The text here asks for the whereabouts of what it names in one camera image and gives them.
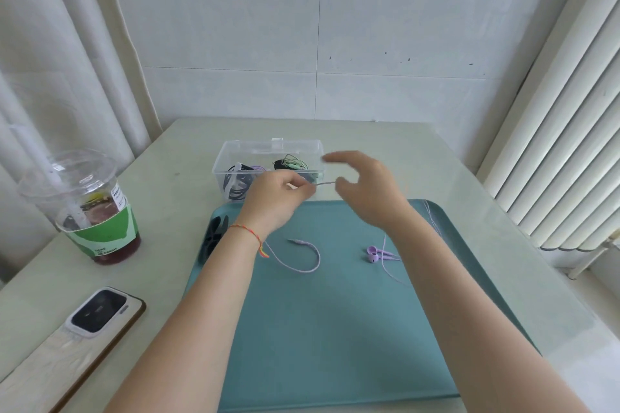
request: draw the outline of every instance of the brown phone edge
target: brown phone edge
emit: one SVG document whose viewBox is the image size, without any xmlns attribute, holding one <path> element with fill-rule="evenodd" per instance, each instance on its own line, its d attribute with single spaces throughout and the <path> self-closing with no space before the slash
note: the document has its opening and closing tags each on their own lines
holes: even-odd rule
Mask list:
<svg viewBox="0 0 620 413">
<path fill-rule="evenodd" d="M 119 333 L 114 337 L 114 339 L 110 342 L 110 344 L 106 346 L 104 350 L 99 354 L 99 356 L 95 358 L 92 364 L 90 364 L 88 369 L 86 369 L 82 373 L 82 375 L 75 381 L 75 383 L 71 386 L 71 388 L 69 388 L 69 390 L 66 391 L 66 393 L 62 396 L 62 398 L 58 401 L 58 403 L 54 405 L 54 408 L 52 408 L 49 413 L 59 413 L 59 411 L 65 407 L 65 405 L 71 399 L 71 397 L 73 397 L 75 392 L 77 392 L 78 389 L 82 386 L 82 384 L 86 381 L 86 379 L 89 378 L 90 374 L 92 374 L 93 371 L 97 369 L 97 367 L 99 366 L 99 364 L 101 364 L 101 362 L 105 359 L 105 357 L 108 354 L 110 354 L 110 351 L 114 349 L 114 346 L 116 346 L 119 343 L 120 339 L 123 336 L 125 336 L 125 334 L 133 326 L 133 324 L 136 323 L 136 321 L 144 313 L 144 311 L 146 310 L 146 302 L 144 302 L 139 297 L 132 296 L 131 294 L 128 294 L 128 295 L 142 302 L 142 305 L 140 306 L 138 311 L 134 314 L 133 317 L 131 317 L 131 319 L 127 322 L 127 324 L 123 327 L 123 329 L 119 331 Z"/>
</svg>

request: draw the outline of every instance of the orange string bracelet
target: orange string bracelet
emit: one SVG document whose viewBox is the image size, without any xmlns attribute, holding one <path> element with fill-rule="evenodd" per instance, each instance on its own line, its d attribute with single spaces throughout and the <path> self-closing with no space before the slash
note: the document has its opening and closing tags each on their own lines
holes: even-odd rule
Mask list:
<svg viewBox="0 0 620 413">
<path fill-rule="evenodd" d="M 263 241 L 260 239 L 260 237 L 258 236 L 258 234 L 257 234 L 254 230 L 252 230 L 252 229 L 250 229 L 249 227 L 246 227 L 246 226 L 244 226 L 244 225 L 241 225 L 241 224 L 232 224 L 232 225 L 231 225 L 231 227 L 241 227 L 242 229 L 245 229 L 245 230 L 247 230 L 248 232 L 250 232 L 250 233 L 251 233 L 254 237 L 256 237 L 256 240 L 258 240 L 258 241 L 259 241 L 259 245 L 260 245 L 260 246 L 259 246 L 259 254 L 260 254 L 263 258 L 269 258 L 269 255 L 263 251 Z"/>
</svg>

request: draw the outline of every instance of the hand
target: hand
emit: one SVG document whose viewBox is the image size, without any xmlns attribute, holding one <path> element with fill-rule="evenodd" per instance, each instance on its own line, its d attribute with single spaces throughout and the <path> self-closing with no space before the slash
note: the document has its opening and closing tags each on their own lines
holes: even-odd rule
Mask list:
<svg viewBox="0 0 620 413">
<path fill-rule="evenodd" d="M 355 213 L 370 225 L 386 230 L 403 213 L 412 212 L 407 198 L 398 189 L 394 176 L 383 163 L 358 151 L 331 152 L 323 156 L 328 163 L 346 163 L 355 168 L 357 183 L 336 179 L 336 192 Z"/>
<path fill-rule="evenodd" d="M 315 191 L 315 185 L 293 170 L 261 173 L 247 191 L 235 223 L 252 229 L 264 241 L 271 232 L 288 222 L 295 209 Z"/>
</svg>

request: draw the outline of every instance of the plastic container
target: plastic container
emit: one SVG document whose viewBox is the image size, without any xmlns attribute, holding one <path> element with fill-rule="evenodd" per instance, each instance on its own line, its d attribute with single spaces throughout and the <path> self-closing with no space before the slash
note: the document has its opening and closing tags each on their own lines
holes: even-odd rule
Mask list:
<svg viewBox="0 0 620 413">
<path fill-rule="evenodd" d="M 321 182 L 325 175 L 325 164 L 321 161 L 323 154 L 323 144 L 318 139 L 228 140 L 222 146 L 212 171 L 224 199 L 243 201 L 254 178 L 264 171 L 276 169 L 275 162 L 285 158 L 303 167 L 296 171 L 306 180 Z"/>
<path fill-rule="evenodd" d="M 131 206 L 121 191 L 113 159 L 90 149 L 48 157 L 49 175 L 27 172 L 18 190 L 95 263 L 118 263 L 141 243 Z"/>
</svg>

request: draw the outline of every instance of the phone case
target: phone case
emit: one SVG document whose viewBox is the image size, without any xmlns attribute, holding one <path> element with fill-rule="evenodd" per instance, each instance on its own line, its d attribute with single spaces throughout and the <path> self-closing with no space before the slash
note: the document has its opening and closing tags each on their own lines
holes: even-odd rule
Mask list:
<svg viewBox="0 0 620 413">
<path fill-rule="evenodd" d="M 103 289 L 127 302 L 95 335 L 78 334 L 73 314 Z M 142 299 L 111 287 L 95 294 L 0 383 L 0 413 L 59 412 L 146 309 Z"/>
</svg>

